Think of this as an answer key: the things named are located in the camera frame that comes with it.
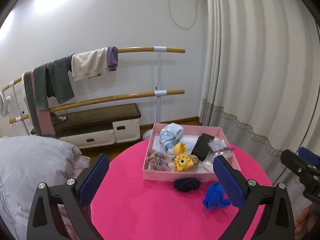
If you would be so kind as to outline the person's right hand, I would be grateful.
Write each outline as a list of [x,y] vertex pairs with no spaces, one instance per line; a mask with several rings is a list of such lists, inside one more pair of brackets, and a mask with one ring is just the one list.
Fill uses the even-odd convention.
[[295,239],[299,239],[299,234],[303,231],[305,224],[308,222],[308,216],[311,206],[306,207],[296,219]]

